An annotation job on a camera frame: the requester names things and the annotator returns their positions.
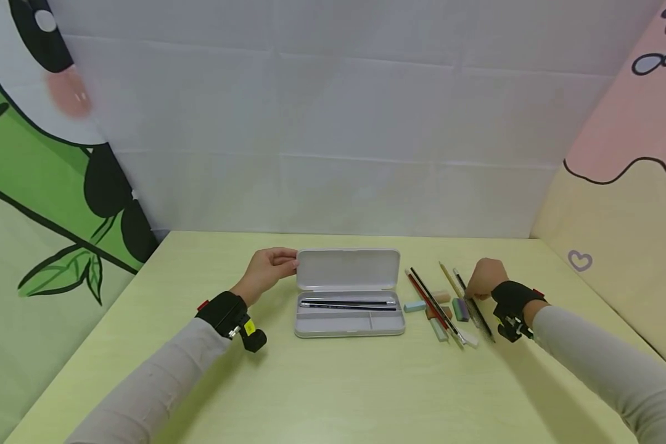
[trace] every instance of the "gray sleeve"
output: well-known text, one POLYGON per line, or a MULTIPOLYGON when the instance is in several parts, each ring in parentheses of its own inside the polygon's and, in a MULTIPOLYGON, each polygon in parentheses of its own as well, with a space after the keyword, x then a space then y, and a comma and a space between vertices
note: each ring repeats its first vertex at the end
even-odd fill
POLYGON ((193 319, 123 379, 76 427, 66 443, 150 443, 230 343, 207 322, 193 319))
POLYGON ((640 444, 666 444, 666 365, 562 308, 535 315, 535 342, 622 417, 640 444))

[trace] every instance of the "pencil case lid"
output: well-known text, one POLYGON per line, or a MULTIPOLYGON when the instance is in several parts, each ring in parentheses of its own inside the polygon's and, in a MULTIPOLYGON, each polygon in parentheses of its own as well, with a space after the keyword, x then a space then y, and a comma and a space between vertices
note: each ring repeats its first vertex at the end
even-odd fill
POLYGON ((400 253, 391 248, 303 249, 296 283, 302 290, 385 290, 397 285, 400 253))

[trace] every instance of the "hand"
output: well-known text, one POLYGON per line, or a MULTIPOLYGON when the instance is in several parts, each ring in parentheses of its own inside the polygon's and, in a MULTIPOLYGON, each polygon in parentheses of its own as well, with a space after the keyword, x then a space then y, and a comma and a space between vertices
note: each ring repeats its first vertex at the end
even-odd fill
POLYGON ((503 268, 503 262, 484 257, 476 263, 466 295, 480 300, 487 299, 493 289, 507 280, 509 275, 506 273, 506 268, 503 268))
POLYGON ((230 291, 244 299, 247 307, 251 307, 279 279, 296 274, 296 254, 296 250, 288 248, 259 250, 254 253, 242 279, 230 291))

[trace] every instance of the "black wrist brace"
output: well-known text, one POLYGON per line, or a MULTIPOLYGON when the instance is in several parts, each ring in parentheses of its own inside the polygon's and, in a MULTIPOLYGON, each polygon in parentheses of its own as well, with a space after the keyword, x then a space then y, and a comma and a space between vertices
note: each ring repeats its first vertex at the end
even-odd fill
POLYGON ((254 322, 246 310, 247 306, 242 298, 225 291, 198 307, 195 317, 210 324, 220 336, 227 339, 240 333, 244 348, 256 352, 266 344, 266 335, 254 327, 254 322))
POLYGON ((523 308, 531 300, 545 300, 543 294, 537 290, 532 290, 523 284, 514 281, 502 282, 493 291, 491 297, 503 309, 503 311, 514 315, 521 321, 523 319, 523 308))

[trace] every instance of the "table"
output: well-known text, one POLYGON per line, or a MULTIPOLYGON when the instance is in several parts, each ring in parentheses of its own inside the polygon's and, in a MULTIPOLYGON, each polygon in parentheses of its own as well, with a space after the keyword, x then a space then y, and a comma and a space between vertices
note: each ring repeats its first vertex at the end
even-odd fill
MULTIPOLYGON (((657 360, 659 357, 542 241, 171 232, 14 430, 7 443, 58 443, 206 298, 229 289, 257 249, 392 247, 430 289, 441 260, 466 279, 481 257, 657 360)), ((418 300, 403 270, 400 300, 418 300)), ((394 337, 294 336, 294 279, 251 310, 269 338, 236 338, 185 400, 160 443, 631 443, 615 413, 532 341, 496 335, 478 350, 438 342, 423 312, 394 337)), ((493 302, 482 309, 488 321, 493 302)))

